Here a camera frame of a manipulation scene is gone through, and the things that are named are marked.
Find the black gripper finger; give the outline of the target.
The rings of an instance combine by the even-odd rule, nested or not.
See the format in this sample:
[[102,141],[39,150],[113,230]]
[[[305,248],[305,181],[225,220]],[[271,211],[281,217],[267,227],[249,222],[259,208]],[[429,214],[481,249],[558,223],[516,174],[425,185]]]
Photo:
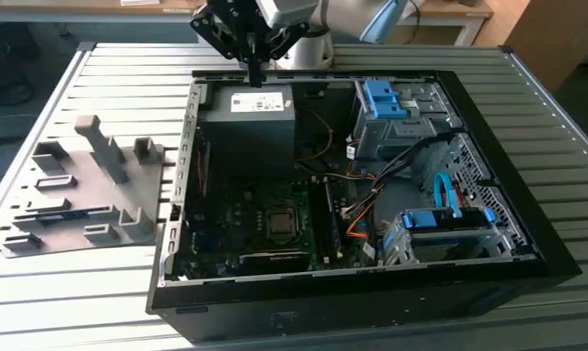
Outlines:
[[255,25],[255,87],[263,84],[263,64],[279,59],[309,31],[305,21],[285,28],[271,29],[265,22]]
[[255,56],[251,49],[249,36],[246,39],[234,38],[221,19],[203,5],[195,12],[190,21],[191,28],[198,36],[213,46],[226,59],[235,59],[241,68],[249,74],[249,85],[255,87]]

